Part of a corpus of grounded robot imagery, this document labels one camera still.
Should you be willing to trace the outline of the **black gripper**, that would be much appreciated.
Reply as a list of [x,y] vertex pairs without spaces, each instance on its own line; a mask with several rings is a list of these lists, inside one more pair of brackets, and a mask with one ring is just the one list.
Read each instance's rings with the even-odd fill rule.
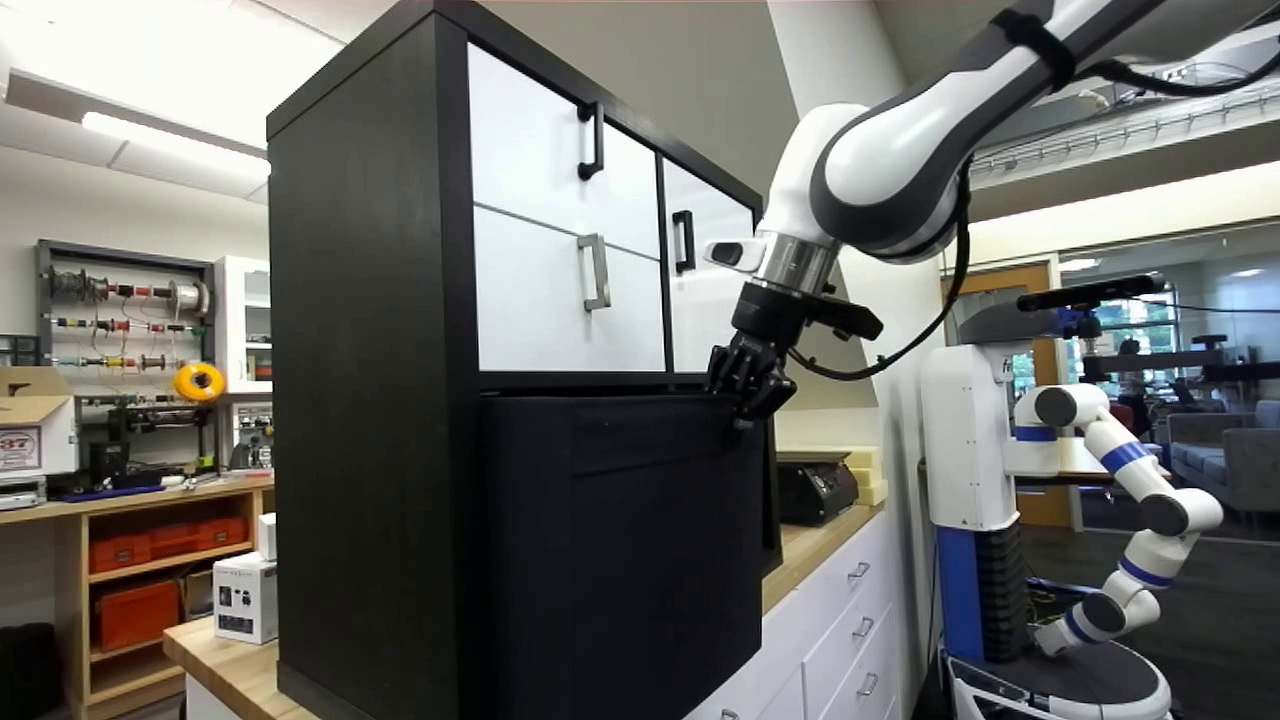
[[877,340],[886,319],[861,302],[797,296],[767,285],[745,285],[731,313],[731,340],[710,356],[710,393],[731,401],[731,429],[767,422],[797,382],[785,377],[785,356],[810,324],[827,324],[837,335]]

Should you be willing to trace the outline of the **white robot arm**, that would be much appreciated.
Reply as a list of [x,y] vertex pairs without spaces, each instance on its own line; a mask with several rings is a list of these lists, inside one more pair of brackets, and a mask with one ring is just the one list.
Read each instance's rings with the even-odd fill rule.
[[914,92],[877,106],[811,106],[773,170],[757,223],[767,262],[736,301],[731,340],[710,356],[710,393],[741,422],[767,420],[797,393],[785,360],[810,324],[827,324],[841,340],[886,333],[867,306],[825,301],[846,249],[910,262],[960,240],[957,269],[968,269],[968,159],[1024,103],[1086,74],[1162,94],[1215,94],[1276,66],[1265,60],[1234,78],[1175,84],[1126,60],[1102,60],[1102,49],[1162,5],[1017,0]]

